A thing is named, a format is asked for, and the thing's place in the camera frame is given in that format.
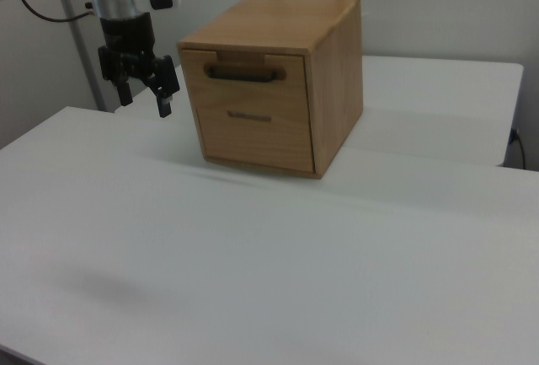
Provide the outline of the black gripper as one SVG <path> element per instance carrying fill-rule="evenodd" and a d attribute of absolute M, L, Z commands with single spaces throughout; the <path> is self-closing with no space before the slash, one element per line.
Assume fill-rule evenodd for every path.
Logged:
<path fill-rule="evenodd" d="M 105 80 L 116 86 L 120 105 L 133 102 L 128 78 L 146 79 L 146 86 L 156 97 L 161 118 L 172 114 L 173 95 L 180 90 L 171 56 L 155 58 L 151 14 L 130 19 L 101 19 L 105 45 L 98 49 Z"/>

